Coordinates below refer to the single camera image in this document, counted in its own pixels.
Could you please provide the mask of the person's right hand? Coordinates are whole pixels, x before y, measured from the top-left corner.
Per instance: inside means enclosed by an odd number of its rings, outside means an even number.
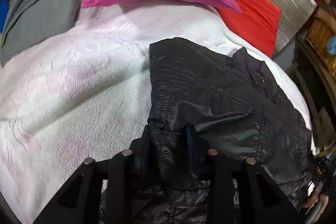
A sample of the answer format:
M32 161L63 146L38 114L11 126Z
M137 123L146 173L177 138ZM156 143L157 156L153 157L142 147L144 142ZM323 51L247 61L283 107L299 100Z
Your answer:
M316 203L321 203L320 210L324 211L329 203L329 196L326 194L321 194L322 187L320 185L316 185L309 195L306 202L303 203L303 208L312 208Z

